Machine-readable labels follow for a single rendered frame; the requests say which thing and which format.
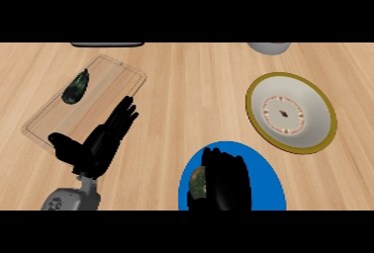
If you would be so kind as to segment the dark green eggplant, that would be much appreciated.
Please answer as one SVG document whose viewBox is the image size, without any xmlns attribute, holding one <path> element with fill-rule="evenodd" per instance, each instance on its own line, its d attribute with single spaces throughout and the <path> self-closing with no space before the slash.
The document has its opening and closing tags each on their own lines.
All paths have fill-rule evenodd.
<svg viewBox="0 0 374 253">
<path fill-rule="evenodd" d="M 63 101 L 68 105 L 74 105 L 83 98 L 86 88 L 89 83 L 89 72 L 83 70 L 76 78 L 73 79 L 71 83 L 68 84 L 64 92 L 63 92 Z"/>
</svg>

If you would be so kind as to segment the white bowl with yellow rim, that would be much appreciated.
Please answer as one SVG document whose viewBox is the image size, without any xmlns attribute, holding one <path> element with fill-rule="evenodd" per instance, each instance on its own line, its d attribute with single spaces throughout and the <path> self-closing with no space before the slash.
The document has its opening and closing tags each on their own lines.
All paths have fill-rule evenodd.
<svg viewBox="0 0 374 253">
<path fill-rule="evenodd" d="M 320 88 L 298 74 L 271 72 L 253 81 L 246 111 L 256 131 L 284 151 L 314 154 L 332 144 L 335 108 Z"/>
</svg>

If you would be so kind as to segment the pale wooden cutting board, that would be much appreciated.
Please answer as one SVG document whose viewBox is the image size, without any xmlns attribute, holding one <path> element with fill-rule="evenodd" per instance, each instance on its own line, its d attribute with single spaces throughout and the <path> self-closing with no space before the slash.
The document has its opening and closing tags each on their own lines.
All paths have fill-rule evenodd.
<svg viewBox="0 0 374 253">
<path fill-rule="evenodd" d="M 63 93 L 77 74 L 88 70 L 89 82 L 80 101 L 70 105 Z M 105 54 L 100 54 L 86 66 L 73 74 L 61 90 L 23 125 L 26 137 L 49 152 L 55 147 L 49 135 L 60 132 L 77 142 L 101 125 L 126 96 L 134 97 L 145 81 L 147 73 Z"/>
</svg>

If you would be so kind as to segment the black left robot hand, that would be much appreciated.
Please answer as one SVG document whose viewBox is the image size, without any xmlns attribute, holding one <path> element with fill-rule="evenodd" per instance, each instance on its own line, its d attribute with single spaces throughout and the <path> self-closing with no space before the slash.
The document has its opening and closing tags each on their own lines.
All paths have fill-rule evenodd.
<svg viewBox="0 0 374 253">
<path fill-rule="evenodd" d="M 83 143 L 63 133 L 54 132 L 49 135 L 57 158 L 73 166 L 73 174 L 91 179 L 98 179 L 105 174 L 138 116 L 134 98 L 126 96 L 105 123 L 95 128 Z"/>
</svg>

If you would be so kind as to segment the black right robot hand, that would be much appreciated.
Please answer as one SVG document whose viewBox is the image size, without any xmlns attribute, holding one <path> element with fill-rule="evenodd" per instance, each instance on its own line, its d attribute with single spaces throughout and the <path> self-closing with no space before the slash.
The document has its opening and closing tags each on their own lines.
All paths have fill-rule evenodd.
<svg viewBox="0 0 374 253">
<path fill-rule="evenodd" d="M 233 156 L 218 148 L 207 147 L 202 154 L 202 166 L 190 177 L 191 185 L 199 176 L 203 176 L 204 195 L 197 196 L 196 190 L 187 192 L 190 211 L 252 210 L 249 169 L 241 156 Z"/>
</svg>

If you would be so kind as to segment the grey round container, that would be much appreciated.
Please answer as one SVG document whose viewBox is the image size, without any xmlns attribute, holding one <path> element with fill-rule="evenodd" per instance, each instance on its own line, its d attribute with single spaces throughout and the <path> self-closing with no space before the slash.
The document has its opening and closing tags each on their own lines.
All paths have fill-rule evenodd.
<svg viewBox="0 0 374 253">
<path fill-rule="evenodd" d="M 250 42 L 250 47 L 267 55 L 278 55 L 290 48 L 289 42 Z"/>
</svg>

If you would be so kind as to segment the dark grey flat appliance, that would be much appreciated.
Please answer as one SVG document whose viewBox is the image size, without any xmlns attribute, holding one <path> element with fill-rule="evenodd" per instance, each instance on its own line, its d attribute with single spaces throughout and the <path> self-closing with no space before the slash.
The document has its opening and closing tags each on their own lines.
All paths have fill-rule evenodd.
<svg viewBox="0 0 374 253">
<path fill-rule="evenodd" d="M 144 42 L 71 42 L 74 47 L 139 47 Z"/>
</svg>

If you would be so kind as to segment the green mottled squash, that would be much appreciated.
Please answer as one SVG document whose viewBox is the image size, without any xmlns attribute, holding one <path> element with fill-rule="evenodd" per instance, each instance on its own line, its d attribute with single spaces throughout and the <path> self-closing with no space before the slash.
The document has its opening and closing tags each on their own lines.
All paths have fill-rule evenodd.
<svg viewBox="0 0 374 253">
<path fill-rule="evenodd" d="M 190 176 L 190 193 L 191 197 L 199 200 L 206 198 L 206 167 L 194 169 Z"/>
</svg>

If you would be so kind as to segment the blue plate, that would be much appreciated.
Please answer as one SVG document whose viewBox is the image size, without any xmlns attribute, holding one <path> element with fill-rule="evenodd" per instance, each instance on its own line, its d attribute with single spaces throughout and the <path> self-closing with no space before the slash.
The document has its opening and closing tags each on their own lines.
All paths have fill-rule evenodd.
<svg viewBox="0 0 374 253">
<path fill-rule="evenodd" d="M 206 146 L 218 148 L 233 156 L 241 156 L 249 169 L 252 184 L 252 210 L 284 211 L 287 209 L 287 197 L 278 174 L 262 154 L 246 144 L 236 141 L 218 141 Z M 203 147 L 191 157 L 179 183 L 179 210 L 188 210 L 190 176 L 202 164 Z"/>
</svg>

